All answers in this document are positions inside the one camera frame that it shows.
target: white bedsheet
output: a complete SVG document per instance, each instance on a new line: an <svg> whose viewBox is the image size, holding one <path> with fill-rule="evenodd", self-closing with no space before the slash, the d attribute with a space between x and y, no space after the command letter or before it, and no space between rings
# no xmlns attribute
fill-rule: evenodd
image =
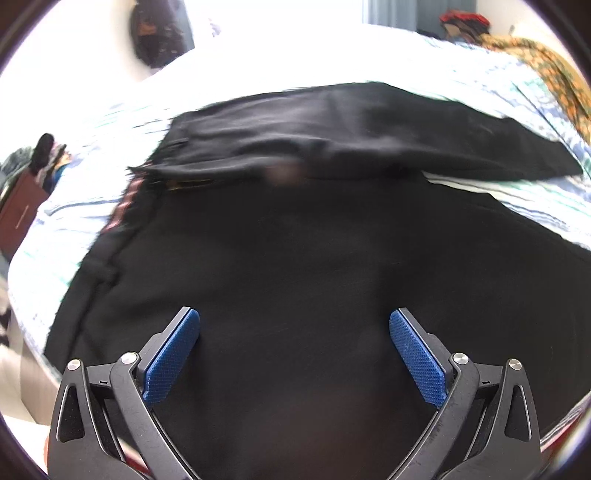
<svg viewBox="0 0 591 480"><path fill-rule="evenodd" d="M563 141L589 169L589 146L555 111L556 102L543 82L506 54L372 25L318 27L305 33L301 26L293 31L285 25L271 28L225 26L206 48L198 47L142 82L89 131L86 145L73 152L74 161L39 208L9 271L12 308L35 351L43 351L80 262L121 199L131 178L127 167L143 163L170 120L185 111L262 92L380 81L515 118L542 136ZM547 112L538 108L542 100ZM548 182L431 181L489 192L569 241L591 248L588 175Z"/></svg>

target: wall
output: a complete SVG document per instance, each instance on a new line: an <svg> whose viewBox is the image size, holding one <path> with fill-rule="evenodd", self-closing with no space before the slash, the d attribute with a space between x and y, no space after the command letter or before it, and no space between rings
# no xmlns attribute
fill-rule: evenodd
<svg viewBox="0 0 591 480"><path fill-rule="evenodd" d="M61 0L0 76L0 162L44 132L68 143L151 74L128 34L132 0Z"/></svg>
<svg viewBox="0 0 591 480"><path fill-rule="evenodd" d="M476 11L491 22L492 35L508 35L511 27L515 27L514 36L542 42L576 67L565 46L550 27L522 0L478 0Z"/></svg>

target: blue striped fabric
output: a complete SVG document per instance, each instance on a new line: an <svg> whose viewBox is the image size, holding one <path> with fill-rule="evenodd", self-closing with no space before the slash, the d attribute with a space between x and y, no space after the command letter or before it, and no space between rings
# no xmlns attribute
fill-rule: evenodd
<svg viewBox="0 0 591 480"><path fill-rule="evenodd" d="M514 118L564 143L587 173L538 182L426 176L433 183L490 193L520 215L591 249L590 147L528 66L504 53L374 25L327 27L306 35L300 26L274 28L223 28L208 48L188 52L142 82L88 129L89 139L72 151L74 161L39 208L9 272L12 308L33 350L43 351L80 262L129 183L128 167L150 156L173 117L256 93L379 81ZM273 56L278 48L282 55Z"/></svg>

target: dark clothing item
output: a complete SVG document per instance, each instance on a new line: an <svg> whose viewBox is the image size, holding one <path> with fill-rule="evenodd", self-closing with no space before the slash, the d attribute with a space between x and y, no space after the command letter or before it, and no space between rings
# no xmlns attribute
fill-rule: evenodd
<svg viewBox="0 0 591 480"><path fill-rule="evenodd" d="M180 115L153 165L171 179L260 177L297 163L306 177L357 179L402 168L481 180L581 174L558 142L511 118L384 83L265 93ZM156 161L174 157L174 162Z"/></svg>
<svg viewBox="0 0 591 480"><path fill-rule="evenodd" d="M380 96L389 105L375 87L373 105ZM521 360L543 433L591 388L591 253L487 194L418 172L479 177L487 164L491 178L531 176L538 157L513 153L517 169L504 155L485 160L470 135L439 156L395 154L381 127L390 107L375 122L368 111L356 116L347 108L356 89L347 90L254 97L177 118L122 222L82 262L51 330L46 355L60 369L74 357L99 364L138 351L180 306L197 309L201 337L156 412L202 478L387 478L433 413L389 338L389 315L402 306L452 352ZM319 103L307 97L315 92ZM260 100L274 98L286 100L283 115L265 115ZM491 137L477 137L498 148L495 138L526 136L507 121L490 126ZM434 120L416 128L426 139L443 131ZM174 148L181 138L186 146ZM291 151L298 181L257 178L259 152L277 152L264 164L281 164L288 153L278 145L316 144L310 138L325 147ZM244 145L254 153L234 155L231 175L210 166ZM449 151L466 145L476 153L459 163ZM211 183L183 183L195 179ZM181 188L168 189L170 180Z"/></svg>

